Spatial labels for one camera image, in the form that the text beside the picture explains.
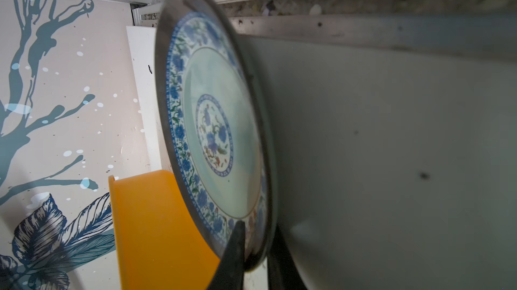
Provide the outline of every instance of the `plate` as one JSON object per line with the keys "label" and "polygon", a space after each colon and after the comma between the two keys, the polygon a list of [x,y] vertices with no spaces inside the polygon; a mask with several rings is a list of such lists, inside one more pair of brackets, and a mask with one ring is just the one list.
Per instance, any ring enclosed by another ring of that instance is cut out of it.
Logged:
{"label": "plate", "polygon": [[257,91],[236,42],[211,0],[165,0],[156,85],[167,152],[192,219],[219,257],[244,221],[252,269],[273,237],[273,187]]}

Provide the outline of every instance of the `blue floral border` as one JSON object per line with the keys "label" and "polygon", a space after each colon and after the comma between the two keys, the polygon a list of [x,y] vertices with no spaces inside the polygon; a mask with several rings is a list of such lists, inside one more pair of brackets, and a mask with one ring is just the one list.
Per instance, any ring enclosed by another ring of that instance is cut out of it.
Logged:
{"label": "blue floral border", "polygon": [[[190,199],[204,226],[217,242],[225,247],[235,226],[235,219],[220,210],[214,203],[203,186],[196,167],[193,165],[185,134],[184,110],[181,104],[184,66],[191,55],[202,47],[209,47],[217,51],[244,78],[240,65],[236,63],[235,51],[226,34],[205,14],[190,12],[176,24],[171,35],[165,74],[167,112],[169,114],[169,126],[174,152]],[[264,159],[262,158],[259,198],[249,215],[240,219],[246,225],[246,248],[248,248],[252,236],[254,239],[262,240],[265,230],[266,222],[264,217],[267,208],[267,186],[263,163]]]}
{"label": "blue floral border", "polygon": [[223,109],[221,108],[221,105],[219,105],[219,102],[217,101],[217,99],[215,99],[214,96],[212,96],[212,95],[204,94],[197,101],[197,106],[196,106],[196,109],[195,109],[195,112],[196,112],[195,126],[196,126],[196,131],[197,131],[197,138],[199,138],[199,140],[201,141],[201,138],[199,137],[199,131],[197,130],[197,127],[198,127],[197,126],[197,113],[199,112],[199,106],[201,105],[201,103],[204,100],[210,100],[211,102],[213,102],[215,104],[215,106],[217,107],[217,109],[219,110],[219,112],[221,113],[221,115],[223,116],[224,124],[226,125],[226,130],[228,132],[228,140],[229,140],[229,161],[228,161],[228,167],[223,172],[217,171],[217,169],[212,166],[212,164],[210,163],[210,161],[208,160],[208,157],[206,157],[206,154],[204,152],[203,152],[203,155],[205,157],[206,162],[208,162],[208,164],[210,165],[210,168],[212,169],[212,171],[214,171],[214,173],[216,175],[220,176],[220,177],[225,177],[232,170],[232,166],[233,166],[233,139],[232,139],[232,132],[231,132],[231,130],[229,128],[228,119],[226,118],[226,115],[224,114]]}

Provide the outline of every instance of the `floral pattern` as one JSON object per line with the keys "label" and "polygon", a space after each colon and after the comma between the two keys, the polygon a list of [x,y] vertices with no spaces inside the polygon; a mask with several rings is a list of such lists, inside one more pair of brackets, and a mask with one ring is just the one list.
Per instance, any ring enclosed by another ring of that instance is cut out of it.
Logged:
{"label": "floral pattern", "polygon": [[204,94],[196,107],[197,137],[206,162],[218,176],[225,177],[232,170],[233,141],[228,120],[211,95]]}
{"label": "floral pattern", "polygon": [[[235,62],[237,60],[235,51],[224,32],[205,14],[190,12],[184,16],[174,28],[169,53],[167,54],[167,112],[169,114],[169,125],[174,152],[190,200],[194,204],[197,214],[205,228],[209,230],[210,234],[221,246],[225,247],[231,231],[235,226],[236,219],[220,210],[207,193],[203,186],[203,181],[201,181],[197,169],[195,165],[193,165],[192,155],[189,152],[190,148],[184,133],[185,122],[182,100],[184,91],[184,68],[190,56],[196,50],[205,47],[214,49],[221,54],[234,67],[236,73],[244,78],[240,65]],[[233,161],[233,146],[228,121],[225,119],[224,112],[217,100],[207,96],[205,99],[201,99],[203,98],[200,98],[201,103],[198,102],[196,111],[196,126],[198,128],[197,131],[200,142],[207,148],[205,158],[209,161],[212,169],[215,169],[214,171],[222,171],[222,174],[224,174],[225,171],[229,173]],[[211,158],[208,157],[208,154],[213,156],[215,153],[217,153],[219,157],[218,164],[216,159],[215,162],[212,162]],[[256,222],[265,225],[265,220],[262,219],[262,217],[264,217],[267,208],[267,187],[265,184],[266,179],[263,166],[261,172],[262,185],[258,201],[249,215],[242,218],[242,221],[244,221],[246,225],[246,246],[248,246],[251,236],[255,235],[255,231],[263,233],[265,227],[256,225]]]}
{"label": "floral pattern", "polygon": [[109,193],[84,208],[69,224],[50,194],[15,229],[12,254],[17,261],[0,255],[0,288],[28,285],[34,290],[68,289],[70,280],[66,272],[115,246],[115,236],[105,233],[111,225]]}

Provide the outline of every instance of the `orange container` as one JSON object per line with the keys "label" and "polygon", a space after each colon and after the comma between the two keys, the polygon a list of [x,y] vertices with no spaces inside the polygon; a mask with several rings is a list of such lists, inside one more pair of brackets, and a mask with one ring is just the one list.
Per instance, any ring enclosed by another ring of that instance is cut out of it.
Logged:
{"label": "orange container", "polygon": [[206,289],[219,264],[165,170],[109,177],[123,290]]}

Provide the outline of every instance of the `plate rim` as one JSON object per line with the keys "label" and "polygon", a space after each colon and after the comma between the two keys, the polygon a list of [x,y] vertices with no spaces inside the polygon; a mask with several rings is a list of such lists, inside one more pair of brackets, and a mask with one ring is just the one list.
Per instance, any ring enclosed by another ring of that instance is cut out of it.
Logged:
{"label": "plate rim", "polygon": [[[205,5],[209,8],[209,11],[213,15],[209,15],[206,13],[205,16],[211,19],[215,25],[219,26],[223,33],[229,40],[230,48],[232,48],[233,53],[236,57],[236,62],[240,66],[242,70],[242,76],[244,78],[244,83],[246,84],[246,88],[248,90],[250,96],[250,103],[253,107],[253,114],[255,117],[255,124],[257,127],[257,132],[259,135],[259,139],[261,141],[261,151],[263,157],[263,167],[264,167],[264,175],[267,184],[266,191],[266,213],[265,213],[265,226],[264,226],[264,235],[263,239],[260,243],[259,250],[255,253],[251,252],[248,258],[245,261],[246,270],[251,270],[255,268],[258,264],[262,262],[265,258],[267,251],[272,243],[274,231],[273,223],[276,221],[274,214],[275,211],[275,197],[274,197],[274,186],[272,181],[271,174],[271,164],[270,164],[270,151],[268,148],[266,130],[264,128],[264,121],[261,109],[259,107],[259,102],[257,101],[256,91],[254,89],[253,77],[249,74],[249,69],[244,61],[244,57],[242,55],[242,51],[240,50],[242,47],[238,44],[237,35],[229,23],[226,16],[219,10],[219,7],[211,0],[201,0],[205,3]],[[208,243],[210,248],[215,252],[216,255],[222,257],[224,253],[224,247],[219,244],[219,242],[215,239],[215,237],[211,234],[210,230],[206,228],[204,225],[202,218],[199,217],[199,214],[195,208],[195,204],[192,203],[189,192],[187,190],[187,186],[184,183],[183,177],[181,175],[181,169],[178,163],[178,159],[175,154],[174,144],[172,141],[172,135],[170,133],[169,126],[169,113],[167,106],[167,98],[166,98],[166,73],[167,73],[167,57],[169,54],[169,46],[171,43],[172,33],[174,32],[178,22],[180,22],[187,14],[191,12],[200,12],[198,9],[192,9],[184,4],[180,7],[183,7],[183,11],[181,8],[175,8],[175,4],[178,3],[178,0],[165,0],[163,3],[163,8],[160,15],[160,21],[158,22],[157,33],[156,33],[156,41],[155,41],[155,78],[156,78],[156,89],[157,89],[157,101],[158,101],[158,112],[160,114],[160,122],[161,128],[163,130],[163,136],[165,140],[165,146],[167,149],[167,154],[169,156],[169,160],[171,162],[172,171],[176,177],[177,184],[181,191],[181,195],[184,199],[185,204],[189,210],[190,216],[194,221],[197,229],[202,234],[205,241]],[[170,11],[174,11],[177,13],[176,15],[172,15]]]}

